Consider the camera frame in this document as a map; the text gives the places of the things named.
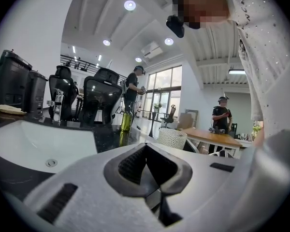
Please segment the sink drain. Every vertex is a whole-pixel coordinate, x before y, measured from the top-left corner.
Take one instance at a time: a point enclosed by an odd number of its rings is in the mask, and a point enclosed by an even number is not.
[[[57,165],[57,161],[55,159],[49,159],[45,163],[47,167],[55,167]]]

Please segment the black t-shirt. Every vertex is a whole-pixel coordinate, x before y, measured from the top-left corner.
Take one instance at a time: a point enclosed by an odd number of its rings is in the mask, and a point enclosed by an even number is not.
[[[134,86],[137,87],[137,77],[136,74],[133,72],[127,77],[126,87],[129,87],[129,84],[132,83]],[[137,96],[137,91],[128,88],[126,93],[126,99],[129,101],[135,102]]]
[[[225,107],[216,106],[213,109],[213,115],[215,115],[215,116],[223,115],[224,113],[227,113],[228,111],[230,112],[228,118],[231,118],[232,114],[231,114],[230,110],[228,110]],[[228,120],[227,120],[227,118],[225,117],[225,118],[221,118],[221,119],[218,119],[218,120],[214,120],[213,128],[215,128],[216,126],[218,126],[219,130],[225,129],[227,131],[228,130]]]

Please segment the black countertop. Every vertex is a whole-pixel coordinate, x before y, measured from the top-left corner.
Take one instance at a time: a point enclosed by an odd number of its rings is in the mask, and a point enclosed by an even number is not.
[[[118,125],[96,124],[89,127],[79,122],[70,121],[62,121],[60,125],[56,125],[53,124],[52,119],[43,116],[16,116],[0,112],[0,127],[17,120],[70,130],[92,131],[98,153],[121,146],[143,143],[146,139],[151,139],[134,128],[131,129],[130,133],[121,132]],[[31,190],[52,175],[53,173],[36,171],[16,165],[0,157],[0,187],[3,191],[12,193],[20,200],[23,200]]]

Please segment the gray plastic device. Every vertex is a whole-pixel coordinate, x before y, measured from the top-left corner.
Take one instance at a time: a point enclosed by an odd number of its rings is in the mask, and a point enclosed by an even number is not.
[[[146,202],[155,185],[158,217]],[[8,198],[37,231],[245,232],[269,219],[289,192],[290,131],[283,131],[240,159],[129,145],[77,161],[25,205]]]

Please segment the chrome faucet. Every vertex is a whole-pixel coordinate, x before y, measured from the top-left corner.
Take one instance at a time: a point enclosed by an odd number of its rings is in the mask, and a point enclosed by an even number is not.
[[[63,102],[63,91],[56,88],[56,98],[55,101],[47,101],[47,105],[54,107],[54,116],[53,116],[53,122],[58,123],[60,125],[60,117],[61,117],[61,108],[62,108],[62,102]]]

